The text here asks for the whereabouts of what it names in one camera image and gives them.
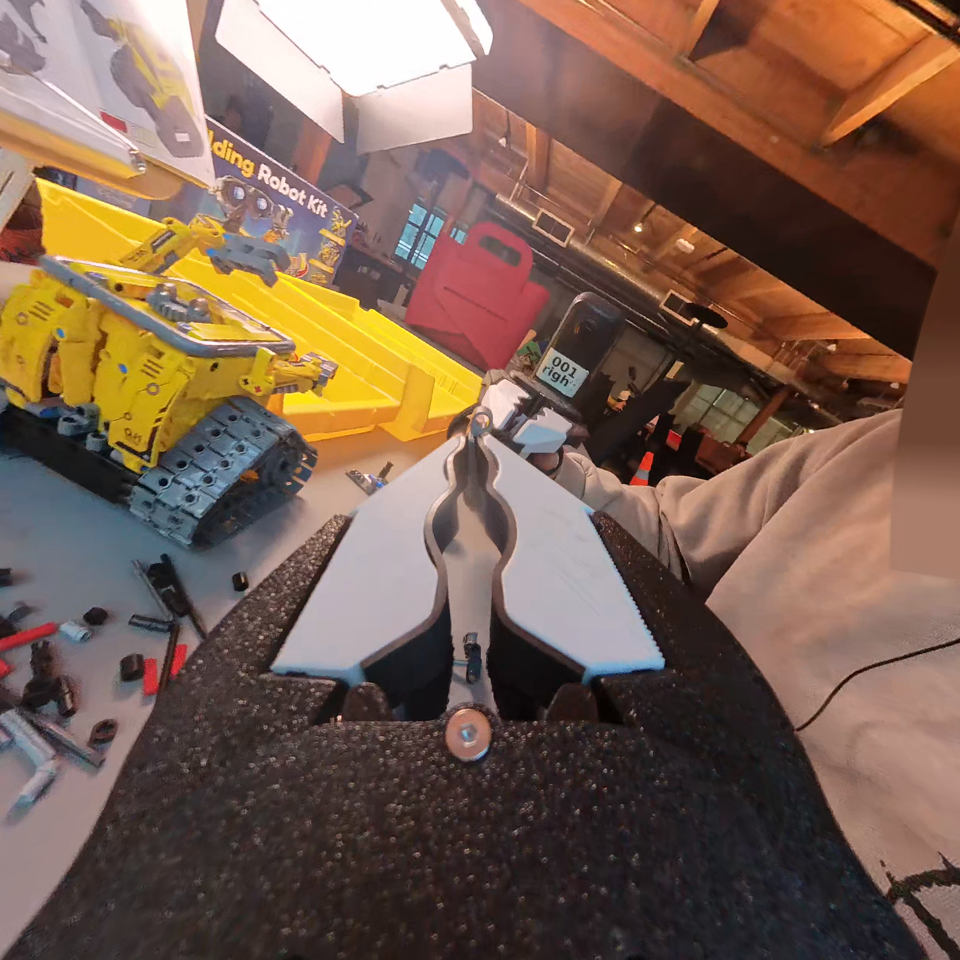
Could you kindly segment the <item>person's right forearm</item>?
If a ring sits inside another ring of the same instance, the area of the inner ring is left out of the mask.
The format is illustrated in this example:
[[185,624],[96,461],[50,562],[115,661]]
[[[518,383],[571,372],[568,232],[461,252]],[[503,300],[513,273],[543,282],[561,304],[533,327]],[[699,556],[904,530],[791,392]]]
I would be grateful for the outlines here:
[[782,565],[825,546],[892,468],[903,413],[894,410],[779,441],[710,479],[673,475],[628,486],[586,455],[563,448],[548,477],[610,516],[661,564],[711,593],[746,555]]

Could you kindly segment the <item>instruction booklet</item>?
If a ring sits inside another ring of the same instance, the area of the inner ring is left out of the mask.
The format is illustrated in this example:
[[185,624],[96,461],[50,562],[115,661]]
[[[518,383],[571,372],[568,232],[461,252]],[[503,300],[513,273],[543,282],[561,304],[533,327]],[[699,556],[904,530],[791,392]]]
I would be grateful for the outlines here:
[[187,185],[214,180],[185,1],[3,1],[1,111],[111,128]]

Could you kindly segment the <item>yellow parts tray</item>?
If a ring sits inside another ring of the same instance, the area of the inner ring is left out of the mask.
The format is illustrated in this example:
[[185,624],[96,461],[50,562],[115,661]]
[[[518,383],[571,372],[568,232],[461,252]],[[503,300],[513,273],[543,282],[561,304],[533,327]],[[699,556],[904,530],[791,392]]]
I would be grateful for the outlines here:
[[[158,222],[46,181],[41,182],[39,190],[43,244],[50,255],[117,265],[122,256],[160,228]],[[291,311],[272,293],[280,278],[268,287],[257,276],[240,270],[222,274],[213,268],[208,258],[192,251],[174,265],[171,279],[190,282],[214,298],[286,334],[294,341],[294,353],[298,357],[318,354],[300,350],[295,339],[279,325],[279,321],[292,318]],[[320,354],[318,356],[331,361]],[[337,371],[333,378],[339,371],[338,364],[335,364]],[[332,391],[330,381],[321,394],[291,392],[267,399],[238,386],[226,394],[232,400],[243,398],[279,414],[310,442],[379,427],[384,413],[394,407],[393,402],[386,403],[378,390],[364,383],[354,387],[347,400],[326,397],[325,392]]]
[[291,311],[278,324],[297,347],[338,364],[324,395],[346,401],[360,383],[374,388],[393,403],[378,424],[393,438],[445,433],[477,402],[479,374],[357,299],[296,278],[281,278],[271,293]]

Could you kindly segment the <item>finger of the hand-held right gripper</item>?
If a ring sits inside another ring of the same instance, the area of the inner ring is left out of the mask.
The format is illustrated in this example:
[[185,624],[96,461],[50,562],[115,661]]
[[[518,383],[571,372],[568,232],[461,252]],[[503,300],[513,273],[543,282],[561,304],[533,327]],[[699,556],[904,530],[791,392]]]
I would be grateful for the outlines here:
[[489,436],[537,436],[542,426],[537,418],[544,410],[544,399],[522,382],[507,376],[484,389],[484,409],[488,414]]
[[554,453],[567,441],[577,423],[554,409],[540,409],[513,429],[513,445],[522,457]]

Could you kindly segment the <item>black long axle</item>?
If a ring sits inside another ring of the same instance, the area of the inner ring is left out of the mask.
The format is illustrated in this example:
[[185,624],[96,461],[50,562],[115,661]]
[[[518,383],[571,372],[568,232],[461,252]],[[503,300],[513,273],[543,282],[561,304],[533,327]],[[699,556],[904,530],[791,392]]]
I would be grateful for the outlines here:
[[207,627],[173,558],[168,554],[161,554],[155,562],[144,563],[134,559],[131,565],[162,610],[175,620],[188,620],[198,640],[205,642],[209,635]]

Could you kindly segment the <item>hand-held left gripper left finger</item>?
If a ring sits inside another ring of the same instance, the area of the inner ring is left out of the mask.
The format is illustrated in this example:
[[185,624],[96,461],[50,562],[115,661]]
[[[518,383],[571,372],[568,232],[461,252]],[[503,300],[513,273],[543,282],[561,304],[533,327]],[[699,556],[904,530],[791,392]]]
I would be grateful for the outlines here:
[[281,677],[372,683],[407,718],[448,708],[454,649],[444,551],[470,470],[466,435],[354,510],[270,664]]

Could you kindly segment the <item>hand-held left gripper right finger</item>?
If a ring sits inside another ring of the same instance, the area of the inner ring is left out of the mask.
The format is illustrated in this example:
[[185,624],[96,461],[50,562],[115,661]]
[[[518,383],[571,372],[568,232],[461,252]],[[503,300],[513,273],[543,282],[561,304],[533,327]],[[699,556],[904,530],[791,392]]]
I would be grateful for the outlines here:
[[486,654],[499,716],[537,718],[566,685],[664,670],[594,511],[493,436],[477,441],[477,469],[500,554]]

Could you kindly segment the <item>yellow tracked toy robot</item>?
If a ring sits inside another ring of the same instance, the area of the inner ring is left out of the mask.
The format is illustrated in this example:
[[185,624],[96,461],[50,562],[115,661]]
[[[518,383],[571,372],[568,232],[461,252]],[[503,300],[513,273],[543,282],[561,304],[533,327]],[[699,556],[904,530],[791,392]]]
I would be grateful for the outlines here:
[[290,259],[198,214],[117,265],[46,254],[2,293],[2,439],[175,544],[217,546],[296,497],[317,451],[276,397],[321,396],[338,365],[174,265],[274,286]]

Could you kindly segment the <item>blue toy set box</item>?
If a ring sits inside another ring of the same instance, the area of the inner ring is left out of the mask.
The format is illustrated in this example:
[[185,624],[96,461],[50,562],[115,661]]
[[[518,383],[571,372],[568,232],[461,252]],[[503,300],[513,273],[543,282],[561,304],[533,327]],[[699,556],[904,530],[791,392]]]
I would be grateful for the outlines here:
[[281,246],[287,273],[331,287],[356,226],[356,215],[217,121],[207,119],[214,182],[189,201],[228,234]]

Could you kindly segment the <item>softbox light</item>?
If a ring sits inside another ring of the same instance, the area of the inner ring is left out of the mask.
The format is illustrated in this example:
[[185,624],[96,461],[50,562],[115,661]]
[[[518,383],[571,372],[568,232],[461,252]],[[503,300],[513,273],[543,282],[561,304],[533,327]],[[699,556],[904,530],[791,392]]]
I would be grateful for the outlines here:
[[224,1],[214,39],[355,152],[461,138],[494,31],[475,1]]

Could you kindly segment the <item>person's beige jacket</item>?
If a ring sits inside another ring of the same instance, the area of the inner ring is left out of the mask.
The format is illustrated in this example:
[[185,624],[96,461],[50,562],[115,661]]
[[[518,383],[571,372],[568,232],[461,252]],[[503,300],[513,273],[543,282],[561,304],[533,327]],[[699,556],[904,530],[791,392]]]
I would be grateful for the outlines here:
[[709,605],[926,957],[958,958],[958,582],[894,569],[894,462],[855,528],[799,561],[739,558]]

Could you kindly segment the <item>pile of small pins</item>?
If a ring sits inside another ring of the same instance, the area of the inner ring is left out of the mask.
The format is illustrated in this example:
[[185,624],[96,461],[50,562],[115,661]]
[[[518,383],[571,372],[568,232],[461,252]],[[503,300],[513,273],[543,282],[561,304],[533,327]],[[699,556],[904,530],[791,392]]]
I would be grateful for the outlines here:
[[[182,622],[186,619],[171,618],[151,597],[159,614],[132,614],[127,625],[132,630],[163,637],[163,656],[128,654],[117,668],[122,685],[137,683],[148,698],[170,686],[187,658],[186,644],[180,641]],[[117,721],[105,718],[81,740],[63,725],[63,721],[77,714],[79,702],[77,689],[62,671],[54,645],[55,638],[74,644],[90,642],[95,632],[111,621],[112,613],[105,607],[92,606],[78,620],[25,626],[25,620],[33,613],[33,607],[26,604],[2,611],[2,654],[19,649],[30,652],[30,677],[21,693],[14,696],[2,691],[2,749],[19,751],[33,768],[17,795],[14,810],[30,809],[42,798],[60,773],[64,757],[93,770],[100,769],[105,761],[104,748],[114,741],[118,731]]]

